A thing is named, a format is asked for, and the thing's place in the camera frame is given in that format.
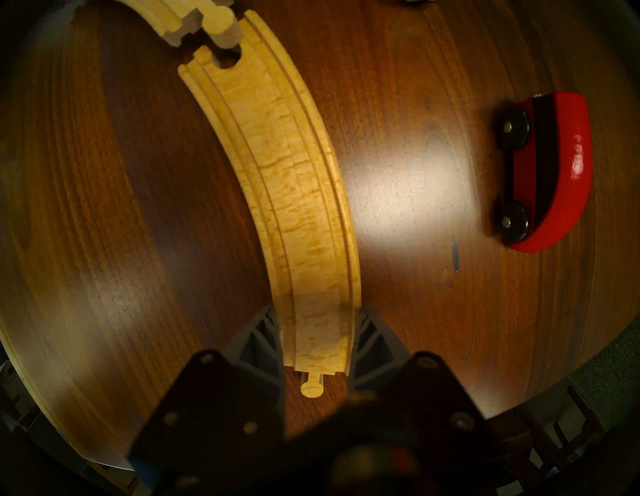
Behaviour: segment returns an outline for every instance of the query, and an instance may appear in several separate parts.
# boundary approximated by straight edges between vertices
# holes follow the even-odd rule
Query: wooden train track
[[[253,11],[238,22],[209,0],[120,0],[169,44],[201,26],[240,60],[222,69],[206,46],[179,74],[216,131],[251,210],[278,314],[284,364],[305,396],[349,371],[360,307],[351,211],[333,146],[284,47]]]

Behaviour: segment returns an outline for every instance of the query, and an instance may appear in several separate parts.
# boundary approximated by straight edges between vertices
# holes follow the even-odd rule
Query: toy car
[[[571,230],[589,197],[587,100],[569,92],[535,96],[507,109],[500,123],[501,147],[513,153],[500,229],[514,250],[539,252]]]

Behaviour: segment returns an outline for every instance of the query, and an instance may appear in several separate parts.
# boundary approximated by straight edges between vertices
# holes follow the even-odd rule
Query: green carpet
[[[569,379],[606,431],[623,424],[640,393],[640,316]]]

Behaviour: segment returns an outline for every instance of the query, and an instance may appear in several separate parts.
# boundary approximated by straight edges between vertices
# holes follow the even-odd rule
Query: wooden table
[[[571,373],[639,312],[637,74],[597,12],[237,4],[277,34],[324,117],[364,304],[411,352],[441,354],[486,415]],[[123,466],[189,356],[224,348],[269,285],[234,172],[178,77],[204,38],[173,49],[121,4],[76,7],[31,32],[0,93],[2,342],[69,442]],[[529,255],[495,235],[504,156],[490,123],[501,102],[552,90],[587,97],[595,178],[578,225]],[[291,432],[346,395],[343,376],[315,400],[288,379]]]

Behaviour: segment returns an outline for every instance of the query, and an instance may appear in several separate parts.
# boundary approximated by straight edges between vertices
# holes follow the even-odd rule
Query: screw
[[[164,417],[163,417],[163,422],[169,426],[169,427],[173,427],[176,422],[178,421],[178,419],[180,418],[180,415],[178,415],[175,412],[170,412],[167,413]]]
[[[197,486],[198,484],[200,484],[199,478],[195,476],[182,476],[175,480],[173,487],[175,489],[187,489]]]
[[[249,421],[243,426],[242,430],[247,435],[255,434],[258,430],[258,424],[253,421]]]
[[[464,432],[471,432],[476,428],[476,421],[466,412],[455,412],[449,417],[449,422],[456,429]]]
[[[421,356],[420,358],[418,358],[418,365],[423,369],[433,370],[438,368],[438,362],[436,362],[430,356]]]

